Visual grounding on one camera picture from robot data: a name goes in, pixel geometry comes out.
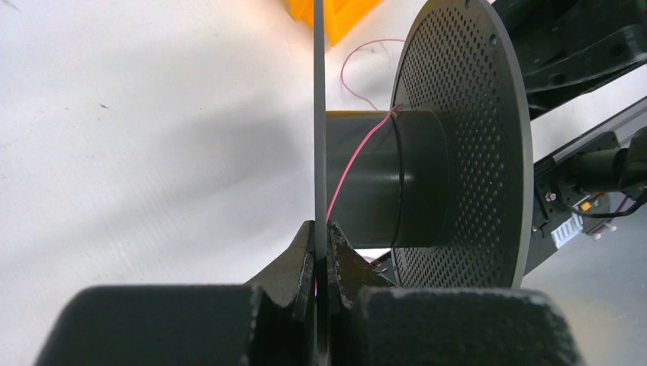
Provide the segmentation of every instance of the perforated spool flange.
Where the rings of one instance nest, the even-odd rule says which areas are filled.
[[[485,0],[427,2],[405,43],[393,96],[405,111],[438,116],[449,167],[438,240],[393,249],[399,285],[518,286],[530,239],[530,117],[494,9]]]

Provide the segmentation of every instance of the black cable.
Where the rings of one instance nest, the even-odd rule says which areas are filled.
[[[616,210],[614,212],[620,212],[620,211],[624,210],[627,202],[629,202],[629,196],[625,196],[623,198],[623,200],[618,205],[618,208],[616,208]],[[612,222],[613,222],[613,218],[610,218],[609,220],[607,220],[605,225],[610,225]],[[601,226],[601,227],[598,227],[597,230],[595,230],[594,233],[601,234],[601,233],[604,233],[605,231],[607,231],[607,227],[606,226]]]
[[[578,210],[577,208],[572,207],[569,204],[565,204],[563,201],[560,201],[566,207],[566,210],[571,211],[573,214],[582,216],[582,217],[590,217],[591,219],[613,219],[616,217],[627,217],[630,214],[633,214],[636,212],[643,204],[647,202],[647,190],[645,190],[640,196],[638,196],[638,199],[636,202],[634,202],[631,207],[628,209],[622,211],[622,212],[612,212],[612,213],[586,213]]]

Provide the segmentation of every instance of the orange object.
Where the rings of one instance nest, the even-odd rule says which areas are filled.
[[[585,201],[583,204],[580,205],[580,208],[583,211],[588,211],[591,208],[591,203]]]
[[[323,25],[330,45],[336,45],[380,2],[381,0],[323,0]],[[288,0],[288,3],[294,20],[304,20],[314,27],[314,0]]]

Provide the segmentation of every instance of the white table surface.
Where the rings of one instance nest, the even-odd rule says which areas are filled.
[[[311,31],[282,0],[0,2],[0,360],[29,364],[94,284],[240,283],[314,216]],[[405,38],[385,0],[327,52]],[[400,44],[347,81],[386,108]],[[647,95],[645,68],[533,122],[541,156]]]

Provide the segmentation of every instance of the pink wire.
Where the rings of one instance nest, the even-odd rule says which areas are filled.
[[[343,78],[343,70],[346,68],[346,64],[348,63],[348,60],[355,52],[357,52],[359,49],[361,49],[364,46],[368,46],[369,44],[378,43],[378,42],[404,42],[404,40],[401,40],[398,38],[382,38],[380,40],[371,40],[369,42],[363,43],[359,45],[357,48],[355,48],[351,53],[349,53],[348,56],[346,56],[346,59],[344,60],[342,64],[342,69],[340,71],[340,79],[343,87],[346,88],[346,90],[348,90],[350,94],[355,95],[357,98],[362,99],[366,103],[369,103],[371,107],[373,107],[373,109],[375,109],[376,111],[379,111],[379,109],[375,106],[375,104],[373,104],[372,101],[370,101],[367,97],[364,97],[363,95],[357,94],[346,84],[346,81]],[[373,136],[382,126],[386,124],[386,122],[391,117],[393,112],[396,111],[398,108],[399,106],[395,106],[391,108],[391,110],[386,114],[385,118],[375,127],[373,127],[369,131],[369,133],[366,134],[366,136],[364,136],[364,140],[362,140],[359,146],[357,146],[357,149],[355,149],[355,152],[350,157],[348,164],[346,164],[346,168],[344,169],[342,176],[340,177],[340,181],[337,183],[337,187],[335,188],[335,192],[333,193],[333,198],[330,200],[330,204],[328,205],[328,211],[326,212],[326,221],[330,220],[330,213],[333,212],[333,207],[335,206],[335,202],[337,201],[337,196],[340,194],[343,182],[346,180],[346,176],[348,175],[348,171],[350,170],[350,167],[355,162],[355,159],[357,159],[357,155],[359,155],[359,152],[362,151],[362,149],[364,148],[364,145],[366,145],[366,143],[369,141],[371,136]]]
[[[359,152],[362,151],[362,149],[364,148],[364,145],[366,145],[366,143],[369,141],[371,136],[373,136],[373,134],[378,132],[378,130],[386,124],[386,122],[391,117],[393,112],[395,112],[399,107],[400,107],[399,105],[396,105],[395,107],[391,108],[391,110],[387,112],[384,119],[375,127],[373,127],[369,131],[369,133],[366,134],[366,136],[364,136],[364,140],[362,140],[362,142],[359,143],[359,145],[357,146],[357,149],[355,149],[355,152],[350,157],[348,164],[346,164],[346,168],[344,169],[342,176],[340,177],[339,183],[337,183],[337,188],[335,188],[335,193],[333,193],[333,198],[330,200],[330,204],[328,205],[328,212],[326,212],[326,221],[330,220],[330,213],[333,212],[335,201],[337,201],[337,195],[339,195],[340,190],[342,189],[343,182],[346,180],[346,176],[348,175],[348,171],[350,170],[350,167],[355,162],[355,159],[357,159],[357,155],[359,155]]]
[[[404,40],[401,40],[401,39],[399,39],[399,38],[382,38],[382,39],[380,39],[380,40],[371,40],[371,41],[369,41],[369,42],[366,42],[366,43],[364,43],[364,44],[361,44],[361,45],[359,45],[359,47],[355,48],[351,53],[349,53],[349,54],[348,54],[348,56],[346,56],[346,59],[344,60],[344,63],[342,64],[342,70],[341,70],[341,72],[340,72],[340,79],[341,79],[341,81],[342,81],[342,85],[343,85],[343,87],[344,87],[344,88],[346,88],[346,90],[348,90],[348,91],[350,92],[350,94],[355,95],[357,98],[362,99],[362,100],[363,100],[363,101],[365,101],[366,103],[369,103],[369,104],[371,105],[371,107],[373,107],[373,109],[375,109],[376,111],[379,111],[379,109],[375,106],[375,104],[373,104],[373,102],[372,102],[372,101],[370,101],[367,97],[364,97],[363,95],[359,95],[359,94],[357,94],[356,92],[354,92],[354,91],[353,91],[353,90],[352,90],[352,89],[351,89],[351,88],[346,84],[346,81],[345,81],[345,80],[344,80],[344,78],[343,78],[343,70],[346,68],[346,64],[348,63],[348,60],[350,59],[350,57],[351,57],[355,52],[359,51],[359,49],[360,49],[360,48],[362,48],[362,47],[364,47],[364,46],[368,46],[369,44],[379,43],[379,42],[404,42]]]

